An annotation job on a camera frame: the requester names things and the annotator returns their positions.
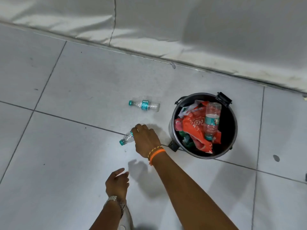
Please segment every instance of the person's right arm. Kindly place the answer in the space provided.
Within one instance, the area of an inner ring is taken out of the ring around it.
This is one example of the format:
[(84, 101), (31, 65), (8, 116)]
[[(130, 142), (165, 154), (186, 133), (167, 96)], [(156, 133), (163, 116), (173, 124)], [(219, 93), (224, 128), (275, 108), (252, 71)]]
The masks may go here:
[[(138, 124), (132, 132), (136, 151), (145, 158), (152, 149), (161, 145), (154, 130), (149, 130), (146, 125)], [(185, 230), (237, 230), (209, 195), (166, 152), (157, 154), (152, 164)]]

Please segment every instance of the bottle in trash can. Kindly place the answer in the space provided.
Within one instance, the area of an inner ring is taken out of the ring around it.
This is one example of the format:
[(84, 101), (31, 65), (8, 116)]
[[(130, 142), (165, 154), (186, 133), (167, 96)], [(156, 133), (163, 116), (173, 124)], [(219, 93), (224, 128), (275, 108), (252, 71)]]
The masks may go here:
[(130, 100), (129, 106), (136, 106), (136, 107), (141, 108), (142, 110), (145, 110), (145, 111), (152, 110), (152, 111), (158, 112), (160, 110), (160, 104), (159, 103), (151, 102), (151, 101), (148, 101), (148, 100), (142, 100), (142, 101)]
[(120, 143), (121, 145), (125, 145), (125, 144), (131, 143), (131, 142), (133, 142), (133, 141), (134, 141), (133, 133), (132, 133), (132, 131), (130, 131), (130, 132), (128, 132), (128, 133), (124, 136), (123, 139), (121, 139), (121, 140), (119, 141), (119, 143)]
[(212, 140), (219, 126), (222, 105), (217, 102), (210, 102), (206, 108), (204, 124), (206, 140)]

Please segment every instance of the silver wristwatch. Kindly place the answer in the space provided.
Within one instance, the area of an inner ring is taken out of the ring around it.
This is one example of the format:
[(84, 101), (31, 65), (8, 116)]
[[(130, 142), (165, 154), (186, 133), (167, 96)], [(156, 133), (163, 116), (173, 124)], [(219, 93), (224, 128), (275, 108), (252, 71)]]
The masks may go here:
[(110, 196), (108, 198), (108, 200), (106, 201), (105, 205), (108, 203), (108, 201), (116, 201), (120, 207), (120, 209), (122, 210), (122, 213), (121, 213), (121, 216), (120, 218), (122, 217), (122, 215), (124, 214), (124, 208), (125, 208), (125, 204), (121, 201), (121, 199), (115, 195), (113, 196)]

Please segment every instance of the person's left hand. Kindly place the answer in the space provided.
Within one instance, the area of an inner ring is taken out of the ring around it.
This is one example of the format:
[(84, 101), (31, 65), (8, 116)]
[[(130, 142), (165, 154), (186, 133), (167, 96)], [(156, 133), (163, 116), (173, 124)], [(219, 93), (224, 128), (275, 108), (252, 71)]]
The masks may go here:
[(119, 175), (124, 170), (124, 168), (121, 168), (111, 173), (106, 181), (106, 194), (109, 197), (116, 195), (122, 202), (126, 203), (127, 189), (129, 187), (129, 172), (127, 171)]

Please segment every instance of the person's left arm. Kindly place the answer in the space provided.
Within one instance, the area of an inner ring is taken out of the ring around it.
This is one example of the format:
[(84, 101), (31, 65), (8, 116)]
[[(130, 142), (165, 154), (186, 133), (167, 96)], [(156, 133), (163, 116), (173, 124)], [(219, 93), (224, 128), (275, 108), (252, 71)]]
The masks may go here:
[[(121, 168), (109, 176), (106, 181), (106, 193), (109, 197), (117, 196), (122, 202), (126, 203), (129, 173), (125, 172), (119, 175), (124, 170), (124, 168)], [(117, 230), (121, 215), (122, 210), (119, 202), (110, 200), (106, 203), (90, 230)]]

